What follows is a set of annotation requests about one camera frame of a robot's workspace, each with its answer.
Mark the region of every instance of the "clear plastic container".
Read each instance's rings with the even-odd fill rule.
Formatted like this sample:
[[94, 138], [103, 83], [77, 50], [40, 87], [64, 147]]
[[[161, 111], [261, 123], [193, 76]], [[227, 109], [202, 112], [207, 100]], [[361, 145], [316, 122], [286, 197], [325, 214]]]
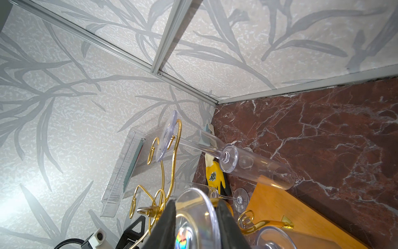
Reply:
[[176, 200], [176, 247], [221, 249], [216, 212], [210, 199], [197, 188], [189, 188]]
[[293, 170], [288, 165], [231, 144], [227, 144], [222, 152], [226, 155], [220, 159], [220, 167], [225, 173], [284, 190], [295, 183]]
[[144, 145], [144, 135], [131, 129], [127, 134], [109, 182], [102, 195], [101, 217], [115, 217]]
[[272, 226], [264, 227], [259, 231], [256, 245], [258, 246], [256, 248], [264, 249], [341, 249], [333, 241]]

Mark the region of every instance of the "wooden board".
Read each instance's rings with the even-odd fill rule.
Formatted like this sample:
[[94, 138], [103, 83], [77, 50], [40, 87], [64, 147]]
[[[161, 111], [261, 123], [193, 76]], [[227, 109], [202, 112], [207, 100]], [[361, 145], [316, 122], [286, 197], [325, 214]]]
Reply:
[[343, 249], [368, 248], [299, 199], [271, 186], [258, 183], [247, 209], [254, 211], [254, 223], [280, 221], [285, 215], [294, 223], [293, 231], [334, 241]]

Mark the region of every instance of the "leaf pattern wallpaper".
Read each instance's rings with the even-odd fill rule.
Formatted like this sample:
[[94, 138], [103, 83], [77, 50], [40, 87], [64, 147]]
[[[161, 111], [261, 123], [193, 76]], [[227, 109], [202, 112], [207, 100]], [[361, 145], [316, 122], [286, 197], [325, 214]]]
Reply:
[[[34, 0], [153, 63], [172, 0]], [[194, 0], [164, 72], [221, 100], [398, 64], [395, 0]], [[83, 54], [89, 48], [82, 44]]]
[[217, 100], [398, 64], [395, 0], [203, 0], [192, 8], [168, 63]]
[[[147, 154], [171, 110], [181, 114], [186, 139], [213, 116], [212, 106], [188, 93], [97, 47], [82, 47], [79, 38], [18, 6], [0, 33], [4, 248], [54, 248], [64, 239], [86, 239], [98, 227], [116, 246], [137, 218], [127, 217], [136, 185], [153, 194], [161, 185], [160, 166], [140, 158], [116, 217], [99, 217], [129, 129], [145, 134]], [[199, 156], [179, 150], [177, 178], [190, 181]], [[166, 155], [166, 182], [170, 159]], [[138, 205], [149, 201], [143, 196]]]

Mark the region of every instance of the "gold bracket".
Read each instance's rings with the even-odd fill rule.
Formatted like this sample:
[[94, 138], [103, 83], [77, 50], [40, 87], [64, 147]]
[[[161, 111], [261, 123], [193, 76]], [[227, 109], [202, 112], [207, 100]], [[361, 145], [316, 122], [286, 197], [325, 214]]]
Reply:
[[275, 220], [262, 220], [250, 227], [250, 223], [253, 222], [254, 219], [254, 212], [252, 210], [246, 210], [244, 211], [238, 218], [238, 226], [240, 228], [240, 231], [243, 235], [251, 234], [254, 233], [255, 231], [260, 230], [263, 227], [266, 226], [275, 226], [275, 227], [283, 227], [283, 228], [288, 228], [288, 229], [293, 229], [294, 224], [291, 220], [286, 218], [285, 216], [282, 218], [282, 221], [277, 222]]
[[[173, 135], [170, 139], [170, 142], [168, 143], [167, 146], [167, 150], [170, 149], [173, 141], [176, 141], [175, 145], [174, 145], [174, 149], [173, 149], [173, 157], [172, 157], [172, 176], [171, 176], [171, 183], [170, 183], [170, 188], [169, 191], [167, 192], [167, 195], [165, 194], [164, 191], [164, 166], [163, 166], [163, 160], [160, 161], [160, 167], [162, 168], [162, 187], [161, 189], [159, 189], [156, 194], [155, 197], [152, 197], [152, 195], [146, 190], [146, 188], [144, 188], [142, 185], [138, 185], [134, 191], [134, 195], [133, 195], [133, 199], [131, 200], [131, 206], [130, 206], [130, 219], [133, 217], [134, 212], [135, 212], [135, 206], [136, 206], [136, 201], [137, 199], [135, 198], [135, 195], [137, 194], [137, 191], [139, 188], [141, 188], [145, 194], [147, 194], [149, 196], [149, 198], [152, 200], [152, 205], [149, 207], [142, 207], [142, 208], [137, 208], [137, 212], [140, 214], [144, 214], [148, 216], [148, 230], [144, 233], [144, 235], [134, 243], [134, 245], [132, 245], [129, 249], [133, 249], [134, 247], [136, 247], [140, 242], [142, 242], [144, 240], [144, 238], [151, 233], [151, 229], [152, 227], [158, 222], [167, 201], [169, 200], [173, 188], [174, 188], [174, 175], [176, 172], [176, 160], [177, 160], [177, 149], [178, 149], [178, 145], [179, 145], [179, 140], [181, 138], [181, 130], [182, 130], [182, 122], [180, 119], [177, 119], [176, 124], [178, 125], [178, 133], [177, 136]], [[156, 137], [153, 142], [152, 142], [152, 146], [151, 149], [149, 151], [149, 155], [148, 155], [148, 160], [146, 161], [146, 163], [148, 165], [151, 164], [153, 156], [155, 154], [155, 143], [157, 143], [157, 145], [159, 145], [159, 138]], [[159, 195], [159, 203], [156, 203], [156, 199]]]

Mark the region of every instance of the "black object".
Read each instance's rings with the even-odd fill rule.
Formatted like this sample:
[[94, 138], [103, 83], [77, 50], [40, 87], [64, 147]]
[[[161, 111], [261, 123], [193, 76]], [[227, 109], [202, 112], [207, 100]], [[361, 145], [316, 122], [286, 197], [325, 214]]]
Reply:
[[232, 190], [231, 190], [231, 186], [229, 186], [229, 182], [228, 179], [226, 177], [226, 173], [223, 172], [224, 174], [224, 180], [225, 180], [225, 188], [223, 188], [222, 184], [221, 184], [221, 195], [225, 195], [225, 196], [231, 196], [232, 195]]
[[66, 240], [62, 241], [61, 243], [59, 243], [56, 247], [54, 247], [54, 249], [59, 249], [59, 248], [63, 247], [64, 245], [72, 244], [72, 243], [82, 245], [83, 242], [84, 242], [84, 240], [82, 240], [82, 239], [66, 239]]
[[[139, 233], [133, 231], [133, 228], [141, 222], [141, 231]], [[126, 230], [123, 232], [122, 236], [120, 237], [119, 242], [115, 249], [124, 249], [127, 245], [130, 248], [134, 243], [139, 240], [144, 235], [145, 230], [145, 217], [140, 216], [138, 217]]]
[[167, 202], [159, 221], [142, 249], [173, 249], [176, 245], [176, 204]]
[[93, 236], [94, 233], [92, 233], [83, 243], [82, 246], [80, 247], [81, 249], [93, 249], [93, 247], [90, 245], [88, 240]]
[[220, 227], [222, 249], [250, 249], [224, 200], [219, 200], [216, 214]]
[[103, 238], [102, 233], [98, 233], [98, 234], [97, 234], [97, 238], [98, 238], [99, 240], [102, 240], [102, 238]]

